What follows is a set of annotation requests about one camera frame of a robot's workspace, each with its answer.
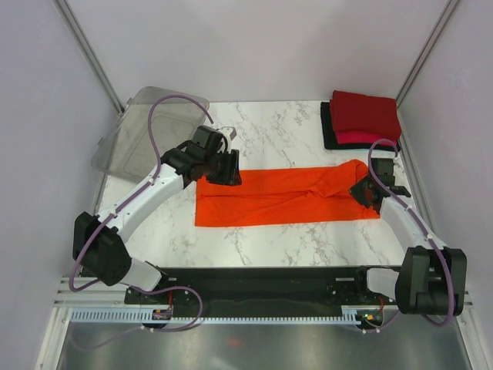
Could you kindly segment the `orange t shirt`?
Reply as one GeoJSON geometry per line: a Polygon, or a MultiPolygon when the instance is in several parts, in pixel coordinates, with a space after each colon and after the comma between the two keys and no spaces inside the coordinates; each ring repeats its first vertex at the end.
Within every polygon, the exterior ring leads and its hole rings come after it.
{"type": "Polygon", "coordinates": [[[371,220],[380,216],[360,205],[350,188],[368,175],[367,165],[242,170],[239,186],[199,180],[197,227],[250,227],[371,220]]]}

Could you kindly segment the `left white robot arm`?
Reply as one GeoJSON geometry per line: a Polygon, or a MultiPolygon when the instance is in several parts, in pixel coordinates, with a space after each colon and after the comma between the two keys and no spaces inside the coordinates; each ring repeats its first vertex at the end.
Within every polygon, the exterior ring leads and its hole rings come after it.
{"type": "Polygon", "coordinates": [[[138,288],[152,303],[166,300],[169,285],[162,272],[132,257],[126,242],[161,204],[192,182],[240,185],[239,152],[231,146],[235,137],[232,126],[199,126],[191,140],[158,155],[151,173],[122,200],[96,215],[81,213],[74,225],[72,270],[82,268],[107,286],[138,288]]]}

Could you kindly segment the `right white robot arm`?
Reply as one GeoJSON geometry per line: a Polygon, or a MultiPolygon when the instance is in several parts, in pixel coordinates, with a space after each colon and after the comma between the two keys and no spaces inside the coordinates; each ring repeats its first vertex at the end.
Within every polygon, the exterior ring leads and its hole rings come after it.
{"type": "Polygon", "coordinates": [[[464,308],[467,257],[444,245],[414,209],[407,188],[394,183],[393,160],[373,158],[369,174],[350,188],[350,195],[376,211],[406,249],[399,271],[368,268],[366,277],[353,283],[354,297],[367,304],[383,294],[405,315],[458,316],[464,308]]]}

